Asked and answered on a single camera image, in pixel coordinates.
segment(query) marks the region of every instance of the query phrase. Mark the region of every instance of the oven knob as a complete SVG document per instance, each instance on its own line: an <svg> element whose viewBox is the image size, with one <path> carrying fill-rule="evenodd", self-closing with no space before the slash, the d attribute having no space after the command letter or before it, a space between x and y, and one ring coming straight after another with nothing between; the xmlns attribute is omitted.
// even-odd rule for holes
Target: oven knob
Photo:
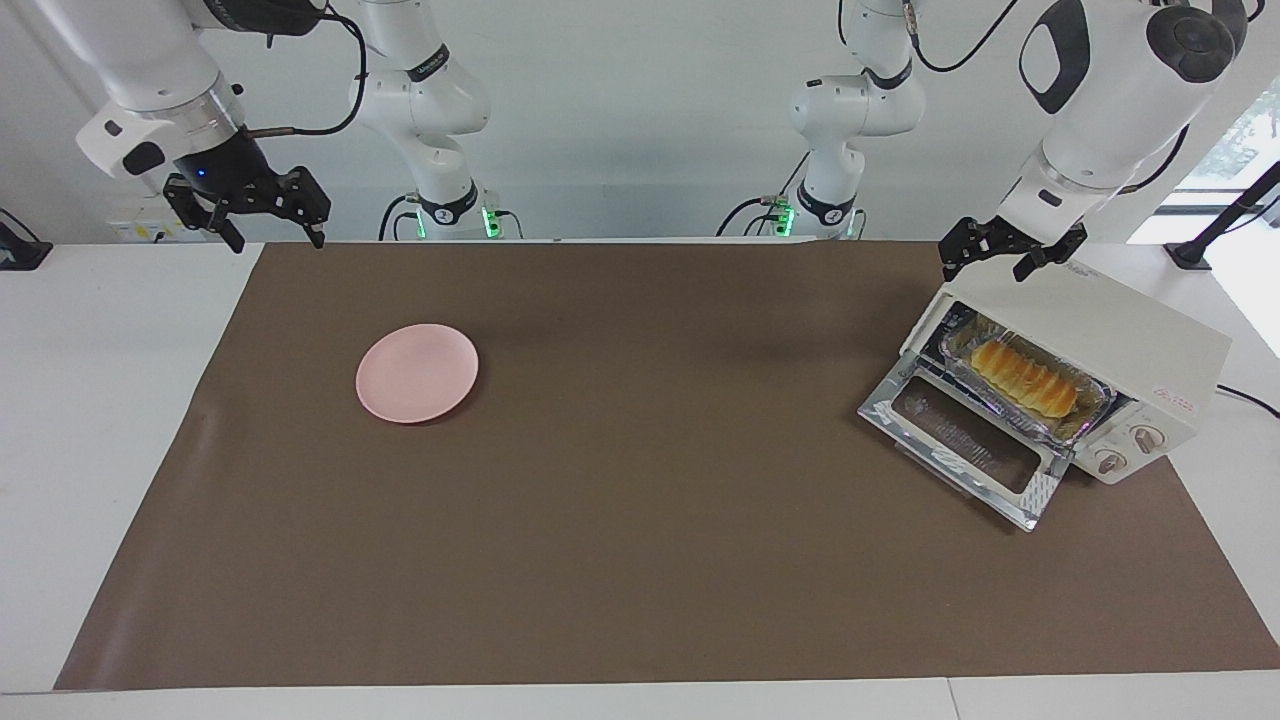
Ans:
<svg viewBox="0 0 1280 720"><path fill-rule="evenodd" d="M1112 452L1110 450L1103 450L1098 452L1100 475L1110 475L1111 473L1124 470L1124 466L1128 464L1129 461L1125 460L1124 455L1120 455L1119 452Z"/></svg>
<svg viewBox="0 0 1280 720"><path fill-rule="evenodd" d="M1165 434L1156 428L1139 425L1133 429L1133 441L1144 455L1151 455L1165 446Z"/></svg>

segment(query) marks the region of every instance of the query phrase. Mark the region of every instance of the oven door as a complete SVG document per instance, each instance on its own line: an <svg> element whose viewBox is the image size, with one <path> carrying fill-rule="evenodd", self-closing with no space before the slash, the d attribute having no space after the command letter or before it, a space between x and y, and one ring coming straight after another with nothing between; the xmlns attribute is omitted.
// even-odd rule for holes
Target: oven door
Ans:
<svg viewBox="0 0 1280 720"><path fill-rule="evenodd" d="M1032 442L950 373L906 352L858 411L936 475L1032 532L1073 452Z"/></svg>

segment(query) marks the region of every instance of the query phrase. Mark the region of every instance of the pink plate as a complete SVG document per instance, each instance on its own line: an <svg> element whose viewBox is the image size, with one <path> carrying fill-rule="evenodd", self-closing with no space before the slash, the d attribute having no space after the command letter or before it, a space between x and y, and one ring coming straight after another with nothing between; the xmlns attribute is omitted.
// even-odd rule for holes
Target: pink plate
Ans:
<svg viewBox="0 0 1280 720"><path fill-rule="evenodd" d="M445 325L410 325L378 341L356 370L361 405L389 423L425 423L457 407L480 374L467 336Z"/></svg>

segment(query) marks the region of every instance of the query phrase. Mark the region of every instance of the oven control dial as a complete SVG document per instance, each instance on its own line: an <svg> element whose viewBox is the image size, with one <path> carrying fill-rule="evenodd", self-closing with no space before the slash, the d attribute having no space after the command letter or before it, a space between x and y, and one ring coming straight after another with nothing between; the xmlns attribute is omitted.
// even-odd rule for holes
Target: oven control dial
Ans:
<svg viewBox="0 0 1280 720"><path fill-rule="evenodd" d="M1152 455L1165 447L1165 433L1147 425L1138 425L1133 429L1133 442L1138 445L1144 455Z"/></svg>

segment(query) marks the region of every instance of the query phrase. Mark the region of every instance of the white table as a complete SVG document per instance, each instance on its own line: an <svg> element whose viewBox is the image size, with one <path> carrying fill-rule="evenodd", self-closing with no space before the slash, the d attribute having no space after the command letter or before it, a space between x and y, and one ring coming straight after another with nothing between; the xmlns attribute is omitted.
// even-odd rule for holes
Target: white table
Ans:
<svg viewBox="0 0 1280 720"><path fill-rule="evenodd" d="M0 717L1280 717L1280 671L50 694L260 251L63 246L0 275ZM1280 398L1280 360L1211 275L1156 247L1080 259L1231 336L1224 382ZM1280 423L1216 397L1172 459L1280 635Z"/></svg>

